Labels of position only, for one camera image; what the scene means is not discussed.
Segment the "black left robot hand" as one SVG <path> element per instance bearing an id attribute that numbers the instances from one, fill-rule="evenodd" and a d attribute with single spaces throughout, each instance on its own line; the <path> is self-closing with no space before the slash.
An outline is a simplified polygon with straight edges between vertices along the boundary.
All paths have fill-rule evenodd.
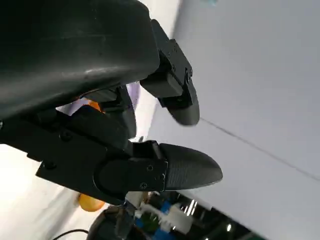
<path id="1" fill-rule="evenodd" d="M 222 180 L 207 154 L 132 142 L 127 84 L 139 82 L 183 126 L 200 120 L 193 70 L 137 0 L 0 3 L 0 141 L 41 163 L 37 176 L 122 205 L 129 192 Z"/>

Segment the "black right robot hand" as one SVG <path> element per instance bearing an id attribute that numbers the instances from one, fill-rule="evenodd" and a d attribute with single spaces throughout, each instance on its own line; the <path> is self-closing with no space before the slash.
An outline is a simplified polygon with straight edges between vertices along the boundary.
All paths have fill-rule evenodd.
<path id="1" fill-rule="evenodd" d="M 87 240 L 143 240 L 134 228 L 134 216 L 125 208 L 110 206 L 103 210 L 88 230 Z"/>

